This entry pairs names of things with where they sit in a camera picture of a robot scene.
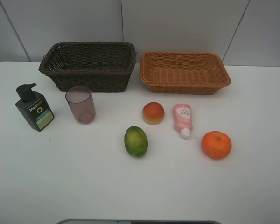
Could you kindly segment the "red yellow peach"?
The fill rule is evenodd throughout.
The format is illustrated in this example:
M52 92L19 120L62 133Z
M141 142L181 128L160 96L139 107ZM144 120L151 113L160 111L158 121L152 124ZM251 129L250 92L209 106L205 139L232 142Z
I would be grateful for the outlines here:
M150 102L142 109L143 120L150 125L161 123L165 117L163 106L158 102Z

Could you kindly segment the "green mango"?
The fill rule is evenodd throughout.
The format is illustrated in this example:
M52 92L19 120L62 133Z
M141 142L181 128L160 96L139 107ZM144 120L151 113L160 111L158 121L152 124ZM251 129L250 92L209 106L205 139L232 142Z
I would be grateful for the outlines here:
M133 157L140 158L148 149L148 139L145 132L137 126L131 126L126 130L124 136L126 151Z

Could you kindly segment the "pink squeeze bottle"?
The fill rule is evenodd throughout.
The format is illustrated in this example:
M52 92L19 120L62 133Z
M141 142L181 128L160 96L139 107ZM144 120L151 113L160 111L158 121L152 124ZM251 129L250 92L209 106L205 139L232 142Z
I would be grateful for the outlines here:
M176 104L173 108L175 130L184 139L190 139L192 126L192 112L188 104Z

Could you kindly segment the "translucent pink plastic cup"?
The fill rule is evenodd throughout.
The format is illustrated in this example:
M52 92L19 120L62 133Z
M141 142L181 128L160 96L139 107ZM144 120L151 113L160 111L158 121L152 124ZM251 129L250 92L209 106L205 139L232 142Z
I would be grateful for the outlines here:
M65 99L77 122L81 124L89 124L94 120L96 111L92 92L89 87L73 87L66 92Z

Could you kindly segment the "orange tangerine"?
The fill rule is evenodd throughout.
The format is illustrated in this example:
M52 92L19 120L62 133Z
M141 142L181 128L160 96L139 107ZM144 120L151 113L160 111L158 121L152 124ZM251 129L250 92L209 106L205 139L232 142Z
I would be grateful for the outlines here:
M228 135L219 131L206 133L201 141L204 154L213 160L227 157L232 149L232 142Z

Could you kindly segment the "dark green pump bottle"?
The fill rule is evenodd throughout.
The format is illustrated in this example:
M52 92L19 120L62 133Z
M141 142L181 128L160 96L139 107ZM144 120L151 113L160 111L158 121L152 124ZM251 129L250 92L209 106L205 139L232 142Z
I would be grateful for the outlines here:
M17 87L16 92L20 100L15 106L30 127L40 132L54 119L54 114L45 97L32 90L35 86L36 83Z

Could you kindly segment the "light orange wicker basket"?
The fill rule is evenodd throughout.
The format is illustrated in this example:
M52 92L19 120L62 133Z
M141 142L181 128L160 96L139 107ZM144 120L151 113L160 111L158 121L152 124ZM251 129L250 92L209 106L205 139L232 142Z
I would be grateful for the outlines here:
M213 53L146 52L140 78L155 93L213 95L231 84L222 60Z

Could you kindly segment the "dark brown wicker basket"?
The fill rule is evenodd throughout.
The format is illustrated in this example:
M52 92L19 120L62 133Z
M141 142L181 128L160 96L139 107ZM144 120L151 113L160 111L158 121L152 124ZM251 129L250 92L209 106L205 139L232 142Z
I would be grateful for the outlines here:
M40 63L39 71L62 91L76 86L92 92L125 92L136 64L128 42L60 42Z

